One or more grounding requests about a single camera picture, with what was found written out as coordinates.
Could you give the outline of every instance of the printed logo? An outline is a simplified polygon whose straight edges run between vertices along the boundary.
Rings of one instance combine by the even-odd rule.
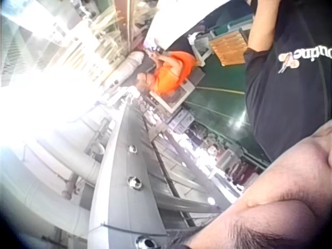
[[[325,46],[317,46],[315,48],[307,48],[307,49],[297,49],[292,52],[282,53],[278,56],[280,62],[283,62],[281,69],[279,70],[279,74],[283,73],[288,67],[290,68],[298,68],[300,66],[300,61],[298,59],[311,59],[311,61],[315,61],[319,56],[326,56],[332,59],[332,48],[327,48]]]

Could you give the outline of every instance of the person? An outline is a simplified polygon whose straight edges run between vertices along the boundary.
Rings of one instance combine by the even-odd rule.
[[[151,58],[156,63],[156,70],[137,75],[137,89],[146,89],[158,95],[169,95],[189,76],[196,60],[194,56],[183,51],[171,51],[169,55],[154,51]]]
[[[331,203],[332,121],[287,150],[214,221],[167,248],[330,248]]]
[[[332,1],[252,0],[245,101],[271,161],[331,119]]]

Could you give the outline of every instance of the metal knob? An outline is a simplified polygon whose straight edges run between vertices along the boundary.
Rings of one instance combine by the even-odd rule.
[[[93,143],[91,144],[91,151],[97,155],[105,154],[105,148],[100,143]]]
[[[136,176],[128,177],[128,185],[135,190],[142,188],[142,182]]]
[[[148,236],[139,236],[136,239],[136,248],[137,249],[153,249],[153,248],[157,248],[157,243],[149,238]]]
[[[129,152],[136,154],[137,153],[137,148],[135,145],[130,145],[129,146]]]

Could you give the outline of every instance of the orange shirt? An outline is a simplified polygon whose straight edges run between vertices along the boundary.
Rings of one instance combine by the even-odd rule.
[[[178,88],[181,83],[189,76],[191,69],[196,63],[194,56],[182,51],[170,52],[170,57],[182,61],[183,68],[181,74],[179,76],[173,74],[170,70],[171,65],[167,62],[164,62],[162,67],[156,69],[154,72],[156,82],[151,87],[151,90],[156,94],[168,94]]]

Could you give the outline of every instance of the wooden board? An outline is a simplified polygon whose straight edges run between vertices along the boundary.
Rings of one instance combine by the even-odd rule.
[[[239,31],[217,37],[210,45],[222,66],[244,64],[243,53],[248,45]]]

